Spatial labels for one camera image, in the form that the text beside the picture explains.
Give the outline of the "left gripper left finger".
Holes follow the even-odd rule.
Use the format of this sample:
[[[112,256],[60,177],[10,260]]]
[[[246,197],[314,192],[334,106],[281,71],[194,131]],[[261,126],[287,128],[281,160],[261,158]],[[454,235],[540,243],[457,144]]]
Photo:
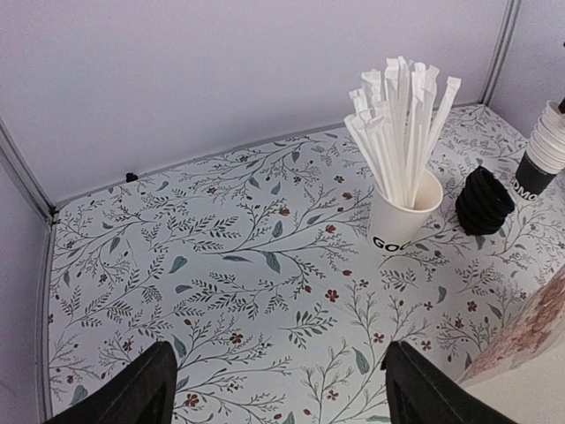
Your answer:
[[[94,394],[50,423],[170,423],[177,361],[168,342],[155,342]]]

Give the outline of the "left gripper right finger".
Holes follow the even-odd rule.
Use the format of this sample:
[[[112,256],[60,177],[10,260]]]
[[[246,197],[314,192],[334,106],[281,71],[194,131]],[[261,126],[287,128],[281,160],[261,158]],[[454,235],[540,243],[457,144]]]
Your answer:
[[[392,424],[511,424],[468,394],[409,343],[389,344],[381,369]]]

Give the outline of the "stack of paper cups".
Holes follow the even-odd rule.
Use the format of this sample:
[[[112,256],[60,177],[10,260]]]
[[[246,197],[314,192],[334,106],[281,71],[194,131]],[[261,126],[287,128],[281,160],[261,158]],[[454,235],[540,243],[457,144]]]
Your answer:
[[[512,188],[524,201],[535,201],[564,170],[564,113],[548,101],[528,140]]]

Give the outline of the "white paper bag orange handles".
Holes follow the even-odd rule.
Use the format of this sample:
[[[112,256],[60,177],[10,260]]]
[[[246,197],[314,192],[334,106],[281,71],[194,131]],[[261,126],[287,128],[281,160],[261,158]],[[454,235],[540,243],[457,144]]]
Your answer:
[[[564,269],[525,301],[458,383],[518,423],[564,422]]]

